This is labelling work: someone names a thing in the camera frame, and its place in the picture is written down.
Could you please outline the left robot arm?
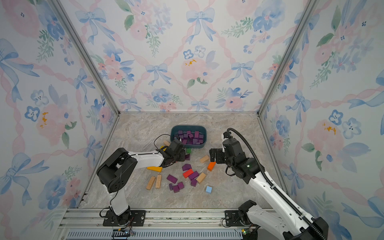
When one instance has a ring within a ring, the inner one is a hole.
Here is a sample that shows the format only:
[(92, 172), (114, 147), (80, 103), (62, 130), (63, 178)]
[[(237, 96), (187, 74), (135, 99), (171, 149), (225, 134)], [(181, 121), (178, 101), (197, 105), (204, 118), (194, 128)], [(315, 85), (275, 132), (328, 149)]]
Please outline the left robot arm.
[(97, 169), (97, 176), (110, 194), (109, 210), (104, 216), (103, 226), (127, 226), (135, 217), (126, 200), (124, 187), (136, 169), (148, 167), (168, 167), (176, 162), (185, 161), (185, 147), (179, 140), (173, 140), (169, 146), (151, 152), (135, 153), (118, 148)]

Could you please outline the teal plastic storage bin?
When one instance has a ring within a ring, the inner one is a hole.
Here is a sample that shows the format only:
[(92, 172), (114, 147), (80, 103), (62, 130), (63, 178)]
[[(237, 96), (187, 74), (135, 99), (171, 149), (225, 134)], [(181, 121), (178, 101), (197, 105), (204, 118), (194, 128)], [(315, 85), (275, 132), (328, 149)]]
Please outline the teal plastic storage bin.
[(178, 139), (187, 149), (201, 149), (207, 142), (207, 130), (199, 125), (176, 125), (171, 129), (171, 142)]

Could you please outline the natural wood brick right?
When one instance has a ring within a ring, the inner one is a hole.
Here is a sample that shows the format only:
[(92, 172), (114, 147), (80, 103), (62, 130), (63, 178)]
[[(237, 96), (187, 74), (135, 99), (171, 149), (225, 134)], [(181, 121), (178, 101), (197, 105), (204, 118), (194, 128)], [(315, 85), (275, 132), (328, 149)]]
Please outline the natural wood brick right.
[(208, 155), (205, 155), (204, 157), (202, 157), (202, 158), (200, 159), (200, 162), (201, 162), (201, 163), (205, 163), (205, 162), (207, 162), (209, 159), (210, 159), (210, 157), (209, 157)]

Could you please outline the orange brick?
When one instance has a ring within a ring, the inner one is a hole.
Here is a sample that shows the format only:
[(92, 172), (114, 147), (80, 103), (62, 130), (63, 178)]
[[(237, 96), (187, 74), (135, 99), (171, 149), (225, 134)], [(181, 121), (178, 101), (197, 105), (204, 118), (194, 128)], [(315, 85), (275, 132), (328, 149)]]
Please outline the orange brick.
[(215, 165), (216, 165), (216, 162), (210, 162), (207, 167), (207, 170), (211, 172), (214, 169)]

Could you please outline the red rectangular brick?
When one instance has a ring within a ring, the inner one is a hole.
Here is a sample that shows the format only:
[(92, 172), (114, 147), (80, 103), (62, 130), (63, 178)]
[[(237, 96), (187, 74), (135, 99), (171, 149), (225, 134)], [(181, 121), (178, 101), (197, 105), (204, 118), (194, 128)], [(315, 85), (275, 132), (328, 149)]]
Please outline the red rectangular brick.
[(183, 176), (184, 176), (184, 178), (188, 178), (193, 173), (194, 173), (194, 171), (192, 169), (189, 169), (183, 173)]

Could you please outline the yellow-orange brick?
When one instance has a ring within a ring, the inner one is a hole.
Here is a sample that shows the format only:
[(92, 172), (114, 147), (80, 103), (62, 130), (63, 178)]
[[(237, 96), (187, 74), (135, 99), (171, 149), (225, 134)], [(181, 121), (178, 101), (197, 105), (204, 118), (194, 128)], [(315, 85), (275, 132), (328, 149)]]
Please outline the yellow-orange brick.
[(160, 173), (163, 170), (163, 168), (162, 167), (147, 167), (147, 170), (151, 170), (151, 171), (155, 171), (155, 172)]

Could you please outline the natural wood brick lower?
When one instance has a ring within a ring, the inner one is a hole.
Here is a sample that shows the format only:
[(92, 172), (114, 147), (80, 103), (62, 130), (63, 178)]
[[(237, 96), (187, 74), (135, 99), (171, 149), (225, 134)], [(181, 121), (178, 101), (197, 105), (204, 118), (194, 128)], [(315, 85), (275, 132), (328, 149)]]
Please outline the natural wood brick lower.
[(202, 183), (202, 181), (206, 178), (206, 174), (205, 173), (201, 173), (197, 178), (196, 178), (196, 180), (197, 180), (197, 182), (199, 183), (199, 184), (201, 184)]

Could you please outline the purple cube front cluster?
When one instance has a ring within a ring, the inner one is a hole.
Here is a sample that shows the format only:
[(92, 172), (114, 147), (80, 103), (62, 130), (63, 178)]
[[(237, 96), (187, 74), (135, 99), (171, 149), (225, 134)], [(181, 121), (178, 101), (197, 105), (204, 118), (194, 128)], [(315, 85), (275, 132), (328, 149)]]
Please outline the purple cube front cluster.
[(183, 182), (178, 183), (178, 187), (180, 190), (183, 189), (185, 187), (184, 183)]

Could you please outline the natural wood long brick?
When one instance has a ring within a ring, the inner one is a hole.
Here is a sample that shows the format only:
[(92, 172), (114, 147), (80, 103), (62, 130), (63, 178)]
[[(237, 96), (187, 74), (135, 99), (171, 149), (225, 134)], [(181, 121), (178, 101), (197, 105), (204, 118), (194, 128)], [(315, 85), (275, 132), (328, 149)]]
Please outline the natural wood long brick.
[(157, 175), (155, 188), (160, 189), (161, 184), (162, 184), (162, 175)]
[(146, 190), (151, 190), (154, 186), (154, 183), (156, 181), (156, 177), (155, 176), (151, 176), (147, 186), (146, 186)]

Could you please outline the purple cube front left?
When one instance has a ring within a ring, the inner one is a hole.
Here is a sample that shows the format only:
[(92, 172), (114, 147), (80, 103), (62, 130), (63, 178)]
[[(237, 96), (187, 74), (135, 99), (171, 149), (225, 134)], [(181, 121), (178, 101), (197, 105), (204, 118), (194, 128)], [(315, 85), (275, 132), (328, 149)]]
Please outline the purple cube front left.
[(174, 193), (178, 193), (180, 191), (179, 186), (173, 186)]

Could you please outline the light blue cube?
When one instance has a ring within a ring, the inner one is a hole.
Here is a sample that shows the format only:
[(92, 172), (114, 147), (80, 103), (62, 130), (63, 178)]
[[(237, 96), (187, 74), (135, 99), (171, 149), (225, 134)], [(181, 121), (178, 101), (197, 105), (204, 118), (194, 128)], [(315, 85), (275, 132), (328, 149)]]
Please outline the light blue cube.
[(207, 188), (206, 188), (206, 192), (209, 193), (209, 194), (211, 194), (211, 193), (212, 193), (212, 187), (207, 186)]

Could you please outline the natural wood long brick left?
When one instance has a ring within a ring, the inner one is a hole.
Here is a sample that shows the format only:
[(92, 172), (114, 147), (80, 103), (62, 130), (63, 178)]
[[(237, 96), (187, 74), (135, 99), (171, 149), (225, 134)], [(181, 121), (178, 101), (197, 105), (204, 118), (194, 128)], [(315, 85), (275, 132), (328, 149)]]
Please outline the natural wood long brick left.
[(154, 186), (154, 183), (156, 181), (156, 177), (155, 176), (151, 176), (147, 186), (146, 186), (146, 190), (151, 190)]

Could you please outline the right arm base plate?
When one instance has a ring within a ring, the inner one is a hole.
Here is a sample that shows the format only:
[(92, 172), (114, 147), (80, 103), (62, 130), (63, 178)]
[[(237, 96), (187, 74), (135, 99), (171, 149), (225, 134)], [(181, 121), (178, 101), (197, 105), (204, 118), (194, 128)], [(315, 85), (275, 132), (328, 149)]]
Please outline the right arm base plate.
[(241, 219), (239, 211), (226, 210), (224, 211), (224, 222), (225, 227), (246, 227), (246, 223)]

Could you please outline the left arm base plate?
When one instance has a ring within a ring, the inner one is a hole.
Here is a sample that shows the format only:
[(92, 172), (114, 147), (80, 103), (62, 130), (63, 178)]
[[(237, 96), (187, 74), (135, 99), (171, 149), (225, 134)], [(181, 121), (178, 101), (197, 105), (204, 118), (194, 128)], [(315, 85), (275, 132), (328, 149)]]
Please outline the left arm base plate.
[(108, 210), (104, 217), (104, 227), (143, 227), (145, 218), (145, 210), (127, 210), (120, 216), (117, 216), (114, 211)]

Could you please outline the aluminium front rail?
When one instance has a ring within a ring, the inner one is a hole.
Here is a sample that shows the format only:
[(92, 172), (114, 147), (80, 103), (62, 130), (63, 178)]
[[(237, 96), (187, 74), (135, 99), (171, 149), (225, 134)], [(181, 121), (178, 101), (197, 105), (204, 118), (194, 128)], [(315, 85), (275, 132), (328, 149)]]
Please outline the aluminium front rail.
[[(272, 215), (275, 214), (273, 209), (263, 210)], [(246, 227), (223, 226), (224, 211), (226, 211), (224, 209), (147, 209), (145, 211), (147, 213), (143, 227), (104, 227), (104, 218), (100, 217), (100, 209), (68, 210), (55, 233), (54, 239), (242, 240), (245, 236), (258, 230), (269, 233), (255, 225)]]

